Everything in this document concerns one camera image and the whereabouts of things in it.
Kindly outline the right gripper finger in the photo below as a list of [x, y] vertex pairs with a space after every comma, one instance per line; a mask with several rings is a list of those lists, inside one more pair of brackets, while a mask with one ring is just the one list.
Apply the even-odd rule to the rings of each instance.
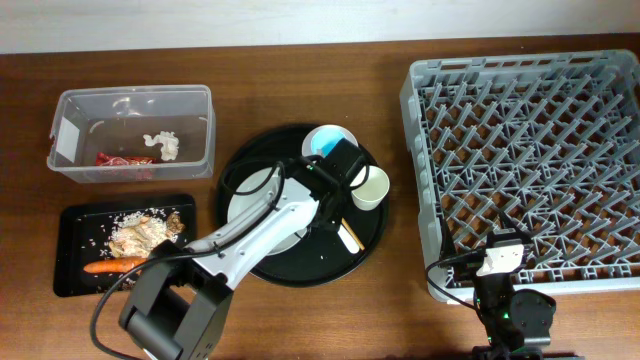
[[501, 211], [499, 213], [499, 220], [501, 223], [501, 231], [504, 234], [511, 235], [519, 239], [523, 245], [533, 244], [531, 235], [521, 230], [507, 213], [505, 213], [504, 211]]
[[456, 247], [449, 226], [445, 219], [440, 220], [440, 228], [442, 241], [439, 259], [441, 261], [444, 261], [456, 255]]

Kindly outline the brown walnut piece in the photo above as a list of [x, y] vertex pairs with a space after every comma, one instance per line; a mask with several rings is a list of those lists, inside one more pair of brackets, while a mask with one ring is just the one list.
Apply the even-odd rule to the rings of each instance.
[[178, 212], [171, 213], [167, 217], [165, 224], [166, 224], [167, 231], [171, 235], [180, 234], [185, 229], [185, 225], [181, 222], [181, 218]]

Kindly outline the pile of white rice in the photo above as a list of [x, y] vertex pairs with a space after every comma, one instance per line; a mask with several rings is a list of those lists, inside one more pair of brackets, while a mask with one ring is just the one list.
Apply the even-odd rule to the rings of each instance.
[[159, 208], [108, 214], [105, 220], [99, 221], [98, 234], [89, 235], [89, 244], [110, 251], [116, 249], [122, 254], [149, 252], [161, 242], [174, 238], [166, 223], [167, 216]]

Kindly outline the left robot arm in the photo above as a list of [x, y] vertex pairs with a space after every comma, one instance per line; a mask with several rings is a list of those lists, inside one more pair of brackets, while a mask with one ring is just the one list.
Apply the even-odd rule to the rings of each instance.
[[151, 359], [205, 359], [218, 343], [234, 290], [276, 246], [300, 230], [344, 232], [353, 181], [367, 167], [346, 139], [326, 155], [276, 161], [251, 190], [255, 201], [216, 232], [182, 249], [156, 247], [119, 324]]

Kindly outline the red snack wrapper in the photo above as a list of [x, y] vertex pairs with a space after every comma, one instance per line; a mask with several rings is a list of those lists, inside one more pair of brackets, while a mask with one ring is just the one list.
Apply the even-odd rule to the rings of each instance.
[[142, 166], [151, 165], [156, 162], [153, 157], [145, 156], [115, 156], [98, 152], [96, 155], [96, 166]]

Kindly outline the grey plate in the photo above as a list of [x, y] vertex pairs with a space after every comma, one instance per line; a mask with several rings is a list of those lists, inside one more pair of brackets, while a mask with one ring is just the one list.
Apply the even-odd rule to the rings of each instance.
[[[237, 190], [240, 192], [248, 192], [254, 190], [259, 184], [266, 179], [269, 174], [269, 168], [263, 168], [256, 172], [253, 172], [245, 180], [243, 180], [238, 186]], [[253, 205], [258, 199], [265, 195], [270, 189], [271, 185], [277, 184], [277, 174], [272, 176], [268, 185], [265, 185], [258, 192], [251, 195], [233, 195], [227, 209], [227, 221], [231, 222], [238, 215], [242, 214], [249, 206]], [[276, 245], [269, 253], [268, 256], [274, 256], [281, 254], [300, 242], [308, 233], [306, 228], [303, 228], [282, 240]]]

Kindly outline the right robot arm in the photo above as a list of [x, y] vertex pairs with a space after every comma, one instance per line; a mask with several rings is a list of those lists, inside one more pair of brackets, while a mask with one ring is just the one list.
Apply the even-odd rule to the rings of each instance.
[[457, 254], [449, 244], [441, 249], [444, 267], [454, 278], [473, 284], [473, 305], [488, 344], [472, 349], [473, 359], [541, 359], [550, 344], [555, 300], [536, 290], [514, 288], [512, 275], [523, 269], [533, 240], [504, 212], [500, 226], [483, 246]]

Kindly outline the pile of peanut shells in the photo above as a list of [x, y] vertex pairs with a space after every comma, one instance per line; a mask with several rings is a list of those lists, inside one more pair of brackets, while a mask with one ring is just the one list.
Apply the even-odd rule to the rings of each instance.
[[146, 215], [134, 218], [110, 236], [108, 247], [114, 258], [144, 257], [166, 240], [173, 241], [164, 221]]

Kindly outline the orange carrot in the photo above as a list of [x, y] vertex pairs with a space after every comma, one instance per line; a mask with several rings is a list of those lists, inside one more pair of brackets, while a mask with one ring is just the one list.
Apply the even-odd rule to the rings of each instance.
[[120, 257], [89, 263], [83, 270], [90, 274], [126, 273], [145, 261], [144, 257]]

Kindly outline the white tissue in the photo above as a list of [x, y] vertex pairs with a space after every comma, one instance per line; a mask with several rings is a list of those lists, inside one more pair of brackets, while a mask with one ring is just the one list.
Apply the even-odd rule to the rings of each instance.
[[179, 139], [173, 132], [161, 131], [155, 136], [148, 134], [143, 135], [144, 143], [147, 147], [153, 147], [160, 144], [161, 159], [163, 161], [173, 161], [179, 153]]

